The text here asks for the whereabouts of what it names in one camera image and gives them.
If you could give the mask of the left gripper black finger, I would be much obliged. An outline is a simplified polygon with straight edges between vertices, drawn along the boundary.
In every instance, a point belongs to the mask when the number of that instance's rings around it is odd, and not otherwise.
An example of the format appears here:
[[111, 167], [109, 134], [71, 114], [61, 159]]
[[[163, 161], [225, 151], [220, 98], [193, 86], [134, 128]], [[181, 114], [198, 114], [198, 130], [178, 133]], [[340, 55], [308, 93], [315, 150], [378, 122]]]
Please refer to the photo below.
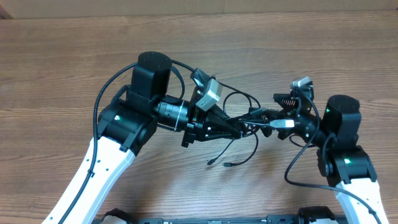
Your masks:
[[229, 133], [239, 133], [239, 126], [220, 108], [212, 107], [211, 127], [216, 131], [224, 131]]
[[236, 128], [215, 128], [208, 127], [205, 133], [205, 140], [215, 139], [240, 139], [241, 131]]

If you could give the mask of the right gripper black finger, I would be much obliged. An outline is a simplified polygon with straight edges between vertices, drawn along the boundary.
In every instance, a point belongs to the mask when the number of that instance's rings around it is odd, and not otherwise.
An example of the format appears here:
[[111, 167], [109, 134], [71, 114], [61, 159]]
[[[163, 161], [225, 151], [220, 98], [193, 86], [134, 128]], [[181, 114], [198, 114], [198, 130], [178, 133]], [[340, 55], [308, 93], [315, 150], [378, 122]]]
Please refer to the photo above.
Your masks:
[[273, 100], [282, 108], [280, 114], [295, 114], [299, 108], [299, 101], [290, 94], [275, 93]]
[[261, 108], [261, 117], [269, 123], [268, 126], [263, 126], [261, 131], [265, 137], [269, 137], [273, 130], [285, 128], [285, 120], [282, 117], [282, 114], [277, 110]]

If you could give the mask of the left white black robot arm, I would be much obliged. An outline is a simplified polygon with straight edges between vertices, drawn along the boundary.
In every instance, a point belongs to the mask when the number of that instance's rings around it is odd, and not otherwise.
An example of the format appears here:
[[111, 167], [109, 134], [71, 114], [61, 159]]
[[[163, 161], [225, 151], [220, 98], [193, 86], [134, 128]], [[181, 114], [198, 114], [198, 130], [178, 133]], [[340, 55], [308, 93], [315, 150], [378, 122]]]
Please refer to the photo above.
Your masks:
[[144, 52], [127, 66], [130, 84], [110, 104], [93, 110], [93, 138], [84, 159], [46, 223], [91, 223], [109, 191], [159, 129], [183, 133], [182, 146], [196, 141], [242, 136], [218, 106], [222, 84], [190, 69], [195, 89], [190, 100], [167, 93], [181, 63], [159, 52]]

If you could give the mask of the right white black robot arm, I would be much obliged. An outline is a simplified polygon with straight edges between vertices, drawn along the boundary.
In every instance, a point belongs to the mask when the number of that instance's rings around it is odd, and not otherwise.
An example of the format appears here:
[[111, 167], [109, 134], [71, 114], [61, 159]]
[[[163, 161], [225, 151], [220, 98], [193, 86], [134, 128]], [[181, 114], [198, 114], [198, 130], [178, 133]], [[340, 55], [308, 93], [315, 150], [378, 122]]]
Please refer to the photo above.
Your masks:
[[318, 148], [318, 168], [327, 185], [288, 181], [289, 184], [334, 192], [348, 223], [387, 223], [380, 186], [370, 157], [358, 145], [361, 122], [359, 101], [347, 95], [329, 97], [323, 117], [313, 102], [313, 90], [292, 88], [289, 94], [276, 93], [273, 99], [282, 111], [271, 121], [282, 120], [289, 127], [279, 129], [279, 138], [294, 134], [305, 141], [304, 149]]

